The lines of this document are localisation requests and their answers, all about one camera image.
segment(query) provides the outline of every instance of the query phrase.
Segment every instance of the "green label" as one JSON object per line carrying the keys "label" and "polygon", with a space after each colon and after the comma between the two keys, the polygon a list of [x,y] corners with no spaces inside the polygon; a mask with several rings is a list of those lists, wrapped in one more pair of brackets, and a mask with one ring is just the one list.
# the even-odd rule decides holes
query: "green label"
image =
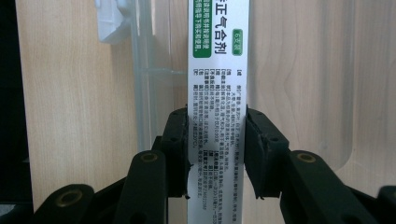
{"label": "green label", "polygon": [[212,0],[194,0],[192,49],[194,58],[212,54]]}
{"label": "green label", "polygon": [[243,52],[243,32],[240,29],[233,30],[233,55],[241,56]]}

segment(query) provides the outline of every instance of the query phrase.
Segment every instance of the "product label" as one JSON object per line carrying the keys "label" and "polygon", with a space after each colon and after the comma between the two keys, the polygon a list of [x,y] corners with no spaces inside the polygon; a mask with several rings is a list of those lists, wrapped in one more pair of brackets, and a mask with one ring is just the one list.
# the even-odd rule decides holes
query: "product label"
{"label": "product label", "polygon": [[188,222],[241,223],[248,0],[189,0]]}

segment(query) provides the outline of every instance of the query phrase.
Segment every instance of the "white plastic object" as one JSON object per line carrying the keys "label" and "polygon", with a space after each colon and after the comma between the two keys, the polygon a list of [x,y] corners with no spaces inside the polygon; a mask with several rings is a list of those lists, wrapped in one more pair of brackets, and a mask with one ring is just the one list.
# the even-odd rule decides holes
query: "white plastic object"
{"label": "white plastic object", "polygon": [[101,42],[117,44],[131,34],[129,0],[94,0]]}

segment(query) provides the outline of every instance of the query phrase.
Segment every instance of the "wood grain surface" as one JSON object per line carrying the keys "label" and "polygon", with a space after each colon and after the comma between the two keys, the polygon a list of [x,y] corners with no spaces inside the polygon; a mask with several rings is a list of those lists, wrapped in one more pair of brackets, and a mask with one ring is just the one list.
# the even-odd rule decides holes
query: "wood grain surface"
{"label": "wood grain surface", "polygon": [[[187,1],[170,0],[171,64],[187,65]],[[100,189],[134,155],[130,39],[98,43],[91,1],[17,0],[35,208],[55,189]],[[396,185],[396,1],[251,0],[248,105],[291,149],[318,153],[353,188]],[[174,106],[187,102],[175,87]],[[245,176],[244,223],[282,223]],[[170,200],[170,223],[186,202]]]}
{"label": "wood grain surface", "polygon": [[17,1],[35,209],[56,189],[96,190],[135,154],[131,40],[101,44],[92,1]]}

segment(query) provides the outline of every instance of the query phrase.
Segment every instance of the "clear plastic container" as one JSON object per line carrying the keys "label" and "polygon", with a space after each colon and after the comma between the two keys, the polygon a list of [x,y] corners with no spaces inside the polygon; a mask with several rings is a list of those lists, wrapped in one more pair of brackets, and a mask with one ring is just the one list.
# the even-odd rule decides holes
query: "clear plastic container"
{"label": "clear plastic container", "polygon": [[[138,148],[147,150],[169,113],[187,103],[188,0],[113,2],[124,16],[113,30],[131,27]],[[291,149],[318,153],[339,169],[352,152],[353,6],[250,4],[248,105],[279,127]],[[327,14],[315,13],[321,10]]]}
{"label": "clear plastic container", "polygon": [[[172,21],[172,4],[184,5],[185,21]],[[147,150],[169,114],[187,103],[187,1],[135,0],[132,12],[138,147]]]}

